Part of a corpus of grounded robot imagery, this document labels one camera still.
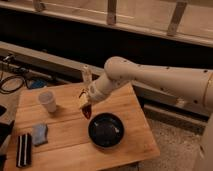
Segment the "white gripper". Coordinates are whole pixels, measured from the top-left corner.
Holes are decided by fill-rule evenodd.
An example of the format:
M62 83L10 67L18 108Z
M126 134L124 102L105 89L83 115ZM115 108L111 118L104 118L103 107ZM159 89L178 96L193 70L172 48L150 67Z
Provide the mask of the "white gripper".
M83 109L92 104L105 100L110 95L110 80L107 77L99 77L89 84L88 89L82 89L79 98L88 92L88 101L80 101L79 108Z

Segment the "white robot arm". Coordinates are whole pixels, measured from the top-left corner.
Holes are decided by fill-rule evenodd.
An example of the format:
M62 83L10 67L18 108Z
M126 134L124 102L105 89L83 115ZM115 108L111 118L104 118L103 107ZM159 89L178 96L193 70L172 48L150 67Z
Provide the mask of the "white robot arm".
M85 109L107 99L110 94L130 81L138 81L183 101L202 106L211 112L205 127L193 171L213 171L213 70L142 65L123 57L106 60L102 75L92 81L87 75L86 87L79 95L79 108Z

